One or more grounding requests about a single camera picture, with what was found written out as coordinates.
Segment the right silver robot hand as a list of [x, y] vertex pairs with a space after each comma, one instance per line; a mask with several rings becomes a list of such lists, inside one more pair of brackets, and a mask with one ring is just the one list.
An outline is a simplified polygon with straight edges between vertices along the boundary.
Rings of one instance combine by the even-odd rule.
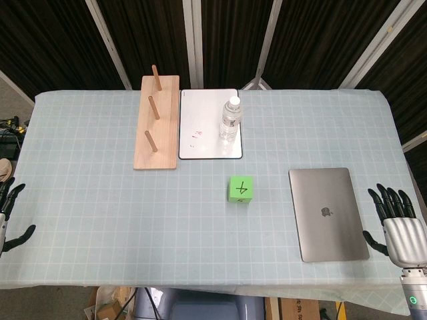
[[385, 188], [380, 183], [376, 186], [378, 191], [368, 189], [368, 193], [374, 202], [386, 242], [377, 242], [367, 230], [362, 232], [365, 241], [398, 267], [425, 268], [426, 232], [415, 214], [412, 201], [403, 190]]

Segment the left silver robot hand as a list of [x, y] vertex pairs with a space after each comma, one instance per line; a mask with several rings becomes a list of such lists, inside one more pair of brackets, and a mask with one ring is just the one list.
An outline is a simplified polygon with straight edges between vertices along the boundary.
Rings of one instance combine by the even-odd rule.
[[1, 254], [27, 242], [36, 229], [36, 225], [30, 225], [20, 237], [6, 240], [7, 225], [15, 205], [15, 200], [18, 194], [25, 188], [25, 184], [22, 183], [10, 191], [10, 187], [14, 181], [15, 178], [11, 177], [1, 182]]

